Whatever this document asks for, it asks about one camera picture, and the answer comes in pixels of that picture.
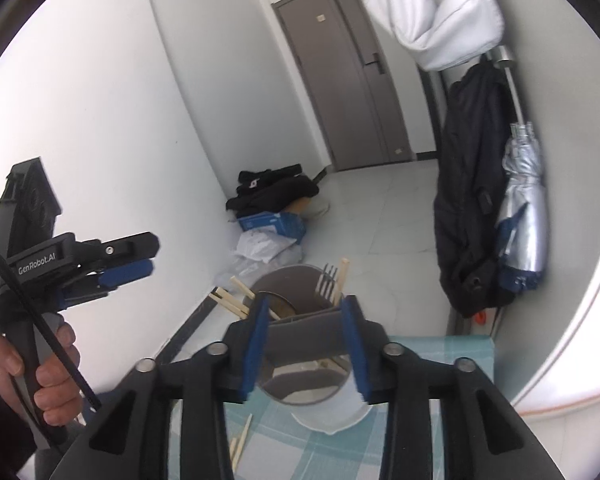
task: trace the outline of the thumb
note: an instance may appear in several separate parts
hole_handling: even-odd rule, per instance
[[[0,335],[0,372],[8,373],[12,376],[22,375],[24,372],[24,363],[22,358],[6,338]]]

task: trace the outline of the brown door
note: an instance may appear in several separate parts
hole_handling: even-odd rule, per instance
[[[395,88],[360,0],[277,4],[338,170],[413,160]]]

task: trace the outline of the blue and white tablecloth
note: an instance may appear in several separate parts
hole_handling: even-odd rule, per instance
[[[493,378],[493,342],[488,336],[392,337],[421,357],[453,363],[469,357]],[[174,408],[169,478],[178,480],[180,405]],[[239,437],[253,414],[237,480],[377,480],[382,459],[387,405],[373,407],[357,425],[333,436],[308,430],[285,406],[256,389],[244,404],[226,404],[229,439]],[[439,403],[431,401],[433,478],[442,480],[443,443]]]

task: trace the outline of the human hand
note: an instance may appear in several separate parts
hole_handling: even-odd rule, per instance
[[[74,346],[74,329],[68,323],[63,323],[58,328],[56,337],[77,366],[80,354]],[[23,373],[22,358],[11,343],[0,335],[0,396],[22,417],[24,409],[11,384],[11,376],[19,377]],[[55,354],[38,367],[36,378],[42,387],[34,394],[34,400],[42,410],[47,424],[64,426],[78,416],[82,411],[80,390]]]

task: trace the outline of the blue gripper pad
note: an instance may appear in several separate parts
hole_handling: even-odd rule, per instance
[[[362,338],[360,337],[360,332],[358,332],[349,298],[344,298],[340,301],[340,309],[342,311],[342,332],[351,359],[353,377],[356,380],[358,391],[363,399],[368,402],[371,395],[371,384],[369,383],[365,350],[362,346]]]
[[[115,288],[125,283],[131,283],[141,278],[146,278],[154,272],[151,260],[138,260],[119,267],[105,270],[98,277],[98,283],[107,288]]]
[[[256,315],[258,318],[242,362],[242,384],[239,392],[243,399],[246,399],[253,391],[260,371],[260,362],[262,361],[264,345],[267,343],[267,332],[269,331],[269,298],[263,298],[260,310]]]

